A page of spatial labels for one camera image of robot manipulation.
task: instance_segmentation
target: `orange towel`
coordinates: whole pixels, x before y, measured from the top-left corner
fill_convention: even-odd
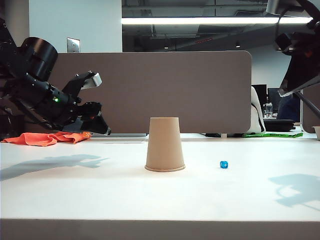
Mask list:
[[[72,133],[72,132],[57,132],[57,133],[33,133],[25,132],[18,137],[6,138],[3,142],[20,144],[20,145],[32,145],[46,147],[49,145],[56,144],[57,142],[73,144],[80,142],[91,137],[90,132],[84,131],[83,133]]]

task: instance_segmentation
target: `paper cup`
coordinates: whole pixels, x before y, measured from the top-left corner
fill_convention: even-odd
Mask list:
[[[178,117],[151,117],[145,169],[172,172],[185,168]]]
[[[316,138],[318,141],[320,141],[320,126],[313,126],[315,133],[316,133]]]

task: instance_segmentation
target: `green tape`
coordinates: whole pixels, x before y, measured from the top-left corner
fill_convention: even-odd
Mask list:
[[[243,138],[265,138],[265,137],[277,137],[277,138],[298,138],[302,137],[303,133],[297,134],[284,134],[284,133],[264,133],[264,134],[244,134]]]

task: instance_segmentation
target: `green led light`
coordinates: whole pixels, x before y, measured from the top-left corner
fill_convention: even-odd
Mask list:
[[[55,101],[56,103],[60,101],[59,98],[57,98],[56,96],[54,96],[52,100]]]

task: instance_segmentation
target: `fluorescent light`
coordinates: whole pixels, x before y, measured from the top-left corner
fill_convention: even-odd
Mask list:
[[[278,17],[146,17],[122,18],[123,25],[244,25],[275,24]],[[281,24],[306,24],[312,17],[283,17]]]

